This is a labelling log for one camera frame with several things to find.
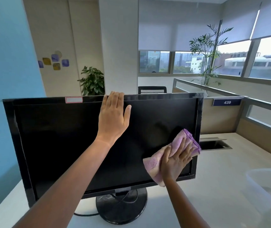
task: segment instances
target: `wall decoration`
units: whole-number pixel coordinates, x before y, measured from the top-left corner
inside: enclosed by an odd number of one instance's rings
[[[59,63],[53,63],[53,69],[54,70],[60,70],[60,64]]]
[[[62,59],[62,66],[68,67],[69,66],[69,60],[68,59]]]
[[[53,62],[60,61],[60,58],[59,58],[58,54],[51,54],[51,59],[52,59]]]
[[[59,58],[62,58],[62,53],[59,50],[54,51],[55,54],[59,56]]]
[[[50,58],[48,58],[48,57],[43,57],[43,58],[42,58],[42,61],[43,61],[43,63],[44,63],[45,65],[47,65],[47,66],[50,66],[50,65],[51,65],[51,60],[50,60]]]
[[[39,62],[39,68],[44,68],[44,64],[42,63],[42,61],[38,61]]]

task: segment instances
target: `cubicle partition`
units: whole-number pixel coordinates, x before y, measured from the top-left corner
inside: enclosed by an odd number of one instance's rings
[[[201,134],[237,133],[271,153],[271,103],[190,81],[174,79],[173,93],[205,92]],[[216,99],[241,99],[240,105],[213,106]]]

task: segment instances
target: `monitor stand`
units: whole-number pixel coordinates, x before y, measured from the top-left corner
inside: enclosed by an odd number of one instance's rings
[[[146,188],[96,197],[100,216],[116,225],[124,225],[137,219],[144,211],[146,203]]]

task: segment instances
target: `plastic container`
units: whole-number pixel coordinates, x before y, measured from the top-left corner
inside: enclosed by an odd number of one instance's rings
[[[246,173],[247,200],[262,215],[257,227],[271,227],[271,169],[255,169]]]

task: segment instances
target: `monitor bezel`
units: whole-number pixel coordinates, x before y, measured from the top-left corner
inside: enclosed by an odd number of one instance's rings
[[[103,96],[82,96],[83,102],[101,102]],[[135,101],[135,100],[162,100],[162,99],[179,99],[179,98],[196,98],[197,99],[197,118],[195,125],[195,133],[193,134],[194,139],[199,143],[200,139],[200,129],[201,129],[201,119],[202,119],[202,108],[203,108],[203,99],[204,93],[172,93],[172,94],[141,94],[141,95],[125,95],[125,101]],[[29,171],[27,168],[27,161],[24,156],[24,151],[22,147],[22,141],[19,133],[18,123],[16,121],[15,109],[14,107],[17,105],[29,105],[29,104],[66,104],[65,97],[52,97],[52,98],[16,98],[16,99],[3,99],[4,109],[6,112],[10,133],[12,136],[12,141],[14,145],[14,149],[16,152],[16,157],[18,161],[18,165],[20,168],[20,173],[22,176],[27,200],[29,207],[32,207],[35,202],[38,200],[36,198],[34,189],[31,183],[31,178],[29,175]],[[196,176],[196,168],[197,168],[197,159],[198,157],[193,157],[190,163],[190,174],[187,176],[178,177],[177,181],[193,179]],[[89,192],[84,192],[82,199],[97,197],[101,195],[113,194],[118,191],[124,190],[133,190],[138,188],[144,188],[149,186],[157,185],[153,180],[147,181],[142,184],[135,184],[133,186],[125,186],[119,188],[110,188],[107,190],[94,190]]]

